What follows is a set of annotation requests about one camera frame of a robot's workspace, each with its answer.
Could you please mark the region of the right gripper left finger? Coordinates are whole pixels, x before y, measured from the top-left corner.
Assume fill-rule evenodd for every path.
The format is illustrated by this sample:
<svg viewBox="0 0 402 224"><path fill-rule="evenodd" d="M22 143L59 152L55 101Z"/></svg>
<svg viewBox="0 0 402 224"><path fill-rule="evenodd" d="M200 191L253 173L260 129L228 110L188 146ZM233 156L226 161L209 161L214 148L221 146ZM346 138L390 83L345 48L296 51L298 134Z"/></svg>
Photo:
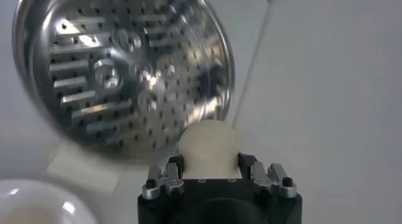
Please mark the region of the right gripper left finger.
<svg viewBox="0 0 402 224"><path fill-rule="evenodd" d="M163 189L169 196L174 193L181 195L184 192L183 170L184 158L181 154L170 157L164 170L157 165L150 166L142 197L145 200L156 200Z"/></svg>

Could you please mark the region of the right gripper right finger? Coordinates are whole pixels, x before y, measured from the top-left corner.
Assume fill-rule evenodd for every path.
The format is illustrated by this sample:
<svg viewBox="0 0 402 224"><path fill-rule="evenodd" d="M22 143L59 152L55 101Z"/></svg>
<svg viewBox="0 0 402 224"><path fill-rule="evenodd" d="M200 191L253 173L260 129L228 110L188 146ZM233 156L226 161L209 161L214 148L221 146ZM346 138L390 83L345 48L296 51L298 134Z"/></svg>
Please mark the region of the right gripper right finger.
<svg viewBox="0 0 402 224"><path fill-rule="evenodd" d="M296 198L296 184L281 164L272 163L265 169L263 163L254 155L239 153L237 165L241 176L255 184L258 191L276 194L285 199Z"/></svg>

